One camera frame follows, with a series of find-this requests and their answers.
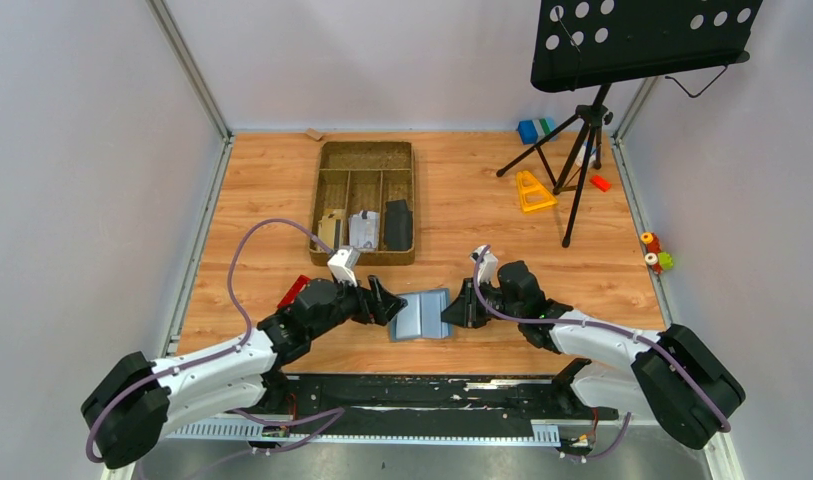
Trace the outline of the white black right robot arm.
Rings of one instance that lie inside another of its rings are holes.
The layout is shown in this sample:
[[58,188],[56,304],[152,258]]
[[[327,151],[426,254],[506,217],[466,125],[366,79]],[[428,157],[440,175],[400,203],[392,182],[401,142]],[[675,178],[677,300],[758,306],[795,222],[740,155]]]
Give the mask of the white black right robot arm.
[[534,347],[583,358],[582,368],[552,392],[559,413],[574,418],[608,407],[636,414],[695,450],[728,430],[746,392],[690,328],[631,330],[547,297],[522,261],[502,266],[498,285],[488,278],[491,270],[481,261],[441,319],[464,328],[512,320]]

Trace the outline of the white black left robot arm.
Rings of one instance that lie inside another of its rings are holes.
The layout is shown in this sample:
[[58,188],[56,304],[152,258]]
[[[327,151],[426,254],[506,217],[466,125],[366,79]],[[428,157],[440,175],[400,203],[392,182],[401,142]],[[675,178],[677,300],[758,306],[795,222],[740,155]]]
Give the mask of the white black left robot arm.
[[313,279],[293,301],[248,332],[182,356],[122,357],[80,407],[86,455],[117,469],[134,463],[177,429],[218,413],[253,406],[280,411],[288,400],[282,368],[314,340],[348,320],[385,326],[406,299],[371,275],[368,286]]

